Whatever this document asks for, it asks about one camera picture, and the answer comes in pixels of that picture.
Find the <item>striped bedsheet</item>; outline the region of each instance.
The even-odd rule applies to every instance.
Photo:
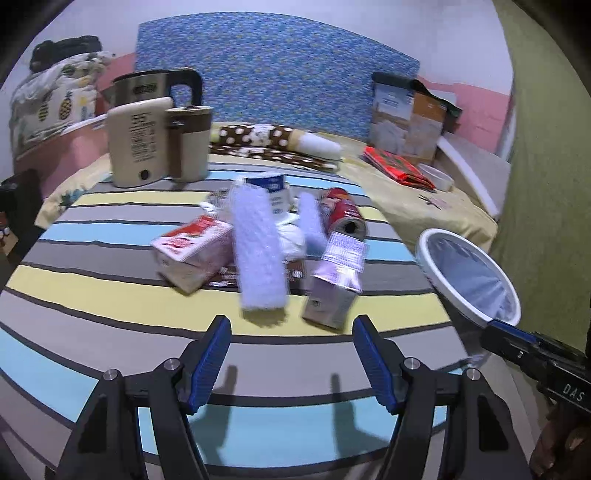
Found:
[[[361,478],[379,465],[395,417],[372,394],[352,319],[368,314],[405,355],[433,369],[458,369],[462,343],[413,255],[359,186],[301,168],[210,168],[206,180],[180,190],[169,180],[126,190],[99,183],[33,246],[0,296],[0,416],[55,468],[101,372],[151,370],[221,313],[232,322],[232,344],[209,404],[189,418],[208,470],[223,478]],[[208,192],[265,170],[285,173],[295,194],[345,188],[368,222],[363,294],[343,332],[303,321],[301,295],[290,295],[282,318],[244,318],[238,292],[184,296],[156,273],[150,240],[198,216]],[[150,412],[139,416],[148,471],[158,478]],[[444,420],[438,408],[434,426]]]

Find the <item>purple box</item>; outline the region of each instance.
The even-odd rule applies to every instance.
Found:
[[[302,317],[311,322],[341,329],[355,297],[362,292],[367,245],[341,233],[332,232],[328,246],[310,282],[308,301]]]

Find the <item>kettle label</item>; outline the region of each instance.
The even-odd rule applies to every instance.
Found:
[[[153,93],[156,91],[156,84],[150,83],[148,85],[139,85],[134,87],[134,95],[143,95],[144,93]]]
[[[152,160],[155,157],[156,121],[152,118],[152,112],[131,115],[129,140],[134,162]]]

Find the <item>product box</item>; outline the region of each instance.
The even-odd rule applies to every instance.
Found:
[[[232,225],[203,215],[150,245],[160,274],[192,293],[232,261]]]
[[[332,232],[329,243],[310,281],[310,293],[302,317],[341,329],[355,297],[361,293],[359,274],[367,244]]]
[[[439,100],[392,85],[375,85],[369,145],[414,164],[435,155],[447,107]]]
[[[285,265],[285,276],[287,277],[290,294],[305,294],[303,286],[306,277],[306,268],[303,260],[283,261]],[[234,263],[222,267],[208,282],[208,287],[217,289],[227,289],[230,291],[238,290],[238,269]]]

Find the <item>white wall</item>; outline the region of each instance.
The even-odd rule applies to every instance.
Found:
[[[442,0],[432,52],[421,62],[431,82],[467,83],[510,95],[513,69],[491,0]]]
[[[421,61],[419,74],[432,82],[470,83],[507,95],[511,90],[511,63],[492,0],[251,0],[246,5],[242,0],[226,0],[223,9],[297,15],[324,22],[416,58]],[[96,35],[105,50],[119,56],[135,51],[142,22],[212,11],[219,8],[196,0],[74,0],[36,36],[0,90],[0,179],[12,174],[10,95],[27,77],[36,44]],[[486,55],[481,48],[486,48]]]

